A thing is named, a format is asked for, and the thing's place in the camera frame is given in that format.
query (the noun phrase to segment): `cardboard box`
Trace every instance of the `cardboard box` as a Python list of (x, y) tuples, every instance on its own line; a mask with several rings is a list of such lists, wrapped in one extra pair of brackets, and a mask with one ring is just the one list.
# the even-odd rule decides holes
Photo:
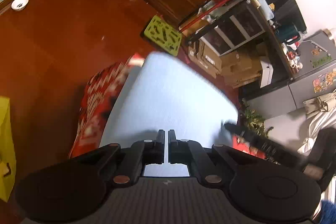
[(239, 87), (241, 87), (243, 85), (247, 85), (249, 83), (255, 82), (257, 80), (258, 80), (258, 78), (253, 78), (253, 79), (250, 79), (250, 80), (247, 80), (247, 81), (244, 81), (244, 82), (239, 82), (238, 84), (232, 85), (231, 87), (233, 89), (236, 89), (236, 88), (239, 88)]
[(216, 70), (213, 67), (209, 67), (202, 60), (199, 60), (196, 55), (197, 55), (197, 53), (196, 53), (195, 48), (189, 46), (188, 47), (188, 56), (189, 56), (190, 60), (192, 62), (194, 62), (196, 65), (198, 65), (200, 68), (202, 68), (203, 70), (205, 70), (212, 77), (216, 78)]
[(252, 60), (246, 49), (237, 50), (220, 57), (222, 62), (222, 76), (235, 75), (252, 68)]
[(197, 53), (197, 58), (202, 60), (209, 67), (213, 67), (217, 74), (221, 74), (222, 71), (222, 61), (219, 56), (206, 45), (203, 41), (199, 41), (199, 50)]
[(224, 74), (226, 84), (233, 88), (238, 88), (258, 80), (263, 70), (260, 58), (255, 50), (250, 50), (248, 56), (246, 55), (246, 52), (239, 55), (241, 58), (244, 57), (243, 63), (238, 62), (233, 66), (222, 68), (222, 75)]

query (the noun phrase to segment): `blue fuzzy object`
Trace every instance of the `blue fuzzy object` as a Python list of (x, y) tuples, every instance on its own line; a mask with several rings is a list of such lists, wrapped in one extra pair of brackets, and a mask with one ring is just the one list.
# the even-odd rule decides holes
[(322, 201), (322, 216), (319, 224), (336, 223), (336, 205), (328, 200)]

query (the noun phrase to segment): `red wooden floor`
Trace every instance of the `red wooden floor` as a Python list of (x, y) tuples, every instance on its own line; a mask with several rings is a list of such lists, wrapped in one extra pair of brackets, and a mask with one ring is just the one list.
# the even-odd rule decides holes
[[(86, 81), (134, 52), (153, 51), (139, 34), (155, 14), (143, 0), (30, 0), (0, 16), (0, 95), (11, 99), (16, 181), (67, 158)], [(222, 77), (191, 66), (236, 102)], [(0, 222), (19, 223), (9, 204), (11, 211), (0, 201)]]

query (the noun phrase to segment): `plastic bag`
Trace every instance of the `plastic bag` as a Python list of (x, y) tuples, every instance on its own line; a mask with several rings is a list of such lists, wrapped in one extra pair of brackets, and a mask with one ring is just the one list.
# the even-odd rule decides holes
[(16, 158), (11, 131), (9, 98), (0, 96), (0, 198), (7, 202), (15, 182)]

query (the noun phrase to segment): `red pole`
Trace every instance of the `red pole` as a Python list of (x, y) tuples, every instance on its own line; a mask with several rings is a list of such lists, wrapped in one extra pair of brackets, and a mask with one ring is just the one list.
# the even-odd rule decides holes
[(198, 17), (196, 17), (193, 21), (189, 22), (186, 26), (184, 26), (180, 32), (183, 32), (185, 30), (187, 30), (190, 26), (192, 26), (193, 24), (195, 24), (197, 21), (199, 21), (202, 17), (206, 16), (207, 14), (211, 13), (213, 10), (215, 10), (218, 7), (223, 6), (225, 3), (227, 3), (230, 0), (221, 0), (220, 2), (218, 2), (215, 6), (211, 7), (209, 10), (205, 11), (204, 13), (200, 14)]

